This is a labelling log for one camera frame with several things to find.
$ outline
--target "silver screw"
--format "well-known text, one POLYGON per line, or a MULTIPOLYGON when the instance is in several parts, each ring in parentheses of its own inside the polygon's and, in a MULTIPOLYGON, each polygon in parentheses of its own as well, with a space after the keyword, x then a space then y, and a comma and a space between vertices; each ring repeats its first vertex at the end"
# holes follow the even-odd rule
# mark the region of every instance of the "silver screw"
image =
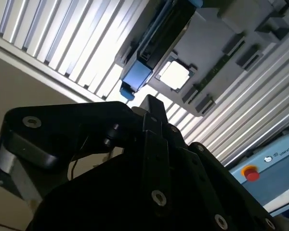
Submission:
POLYGON ((104 144, 106 145, 106 146, 110 146, 110 139, 105 139, 104 140, 104 144))
POLYGON ((216 214, 215 215, 215 221, 218 224, 219 227, 221 227, 222 230, 227 230, 228 229, 228 224, 225 218, 223 218, 221 215, 216 214))
POLYGON ((203 152, 204 151, 204 148, 201 146, 201 145, 197 145, 197 148, 199 151, 203 152))
POLYGON ((117 130, 119 128, 119 124, 114 125, 114 130, 117 130))
POLYGON ((175 126, 172 126, 172 127, 171 127, 171 130, 172 130, 173 132, 178 132, 178 129, 177 129, 175 126))
POLYGON ((25 118, 23 118, 23 123, 28 128, 39 128, 40 126, 42 126, 42 122, 40 121, 40 119, 35 116, 26 116, 25 118))
POLYGON ((163 207, 166 205, 167 199, 166 199, 164 193, 162 193, 160 190, 152 191, 151 196, 152 196, 152 199, 154 200, 154 202, 156 204, 158 204, 159 206, 163 207))
POLYGON ((265 221, 273 230, 275 230, 275 225, 268 218, 266 218, 265 221))

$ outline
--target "red button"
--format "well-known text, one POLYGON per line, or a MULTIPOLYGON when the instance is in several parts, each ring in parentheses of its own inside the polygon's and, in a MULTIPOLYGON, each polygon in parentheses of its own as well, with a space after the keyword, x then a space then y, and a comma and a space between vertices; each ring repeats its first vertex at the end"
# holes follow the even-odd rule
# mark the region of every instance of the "red button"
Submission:
POLYGON ((245 170, 244 176, 246 177, 246 179, 247 179, 248 181, 256 181, 256 180, 258 180, 259 177, 260 177, 260 175, 259 175, 259 173, 257 172, 257 170, 254 169, 254 168, 250 168, 250 169, 245 170))

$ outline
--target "black metal bracket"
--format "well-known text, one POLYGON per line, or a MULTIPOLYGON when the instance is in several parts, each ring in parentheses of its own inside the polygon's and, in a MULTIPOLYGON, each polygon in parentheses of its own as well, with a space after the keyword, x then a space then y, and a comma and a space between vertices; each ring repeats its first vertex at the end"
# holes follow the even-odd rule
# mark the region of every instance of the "black metal bracket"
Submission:
POLYGON ((161 101, 142 105, 144 115, 119 102, 6 114, 0 186, 41 202, 28 230, 272 230, 266 210, 202 144, 185 144, 161 101), (68 181, 72 160, 116 146, 123 154, 68 181))

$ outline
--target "black cable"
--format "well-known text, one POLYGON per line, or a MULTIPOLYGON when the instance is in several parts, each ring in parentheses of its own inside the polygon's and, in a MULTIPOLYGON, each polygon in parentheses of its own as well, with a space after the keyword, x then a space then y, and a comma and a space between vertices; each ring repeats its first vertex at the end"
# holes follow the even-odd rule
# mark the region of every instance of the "black cable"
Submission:
POLYGON ((78 163, 78 160, 76 160, 74 162, 74 164, 73 164, 73 167, 72 167, 72 170, 71 170, 71 180, 74 179, 74 169, 75 169, 77 163, 78 163))
POLYGON ((18 229, 15 229, 15 228, 12 228, 12 227, 9 227, 9 226, 6 226, 6 225, 2 225, 2 224, 0 224, 0 227, 6 228, 6 229, 10 229, 10 230, 13 230, 13 231, 22 231, 22 230, 18 230, 18 229))

